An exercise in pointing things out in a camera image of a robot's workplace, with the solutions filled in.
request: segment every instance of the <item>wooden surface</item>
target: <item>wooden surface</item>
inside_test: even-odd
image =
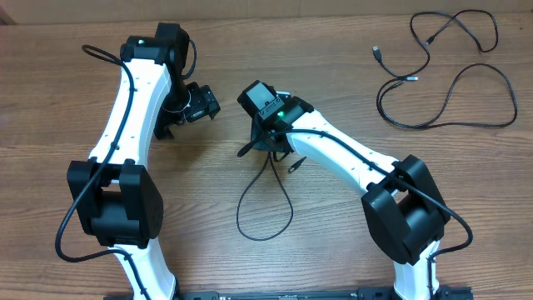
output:
[[[533,9],[533,0],[0,0],[1,8],[8,24],[58,24],[456,13],[467,8],[525,13]]]
[[[464,251],[439,257],[442,283],[472,286],[476,299],[533,298],[533,14],[496,14],[500,45],[480,54],[457,26],[431,44],[431,64],[418,83],[387,95],[403,122],[427,120],[453,77],[467,64],[491,63],[508,75],[518,120],[496,130],[444,127],[400,130],[375,107],[390,77],[371,48],[379,45],[398,73],[425,60],[409,32],[409,16],[329,17],[182,22],[198,47],[192,80],[209,84],[222,111],[173,128],[173,141],[153,141],[149,169],[165,203],[160,235],[171,271],[185,291],[267,292],[392,285],[392,262],[371,240],[359,198],[328,171],[306,161],[294,174],[278,165],[294,202],[292,225],[270,242],[252,242],[235,225],[237,201],[264,152],[237,158],[250,119],[237,96],[256,79],[306,99],[337,128],[380,153],[412,153],[432,171],[447,205],[471,225]],[[464,22],[489,47],[490,20]],[[421,17],[429,37],[443,20]],[[154,34],[156,22],[0,27],[0,298],[100,299],[130,291],[114,257],[71,264],[53,239],[72,203],[66,172],[100,138],[112,108],[119,69],[84,54],[84,43],[118,53],[129,35]],[[498,122],[512,115],[505,82],[472,69],[456,86],[441,121]],[[242,206],[244,230],[265,237],[279,230],[289,208],[267,172]],[[466,238],[446,226],[443,246]],[[102,249],[82,233],[77,217],[64,235],[70,255]]]

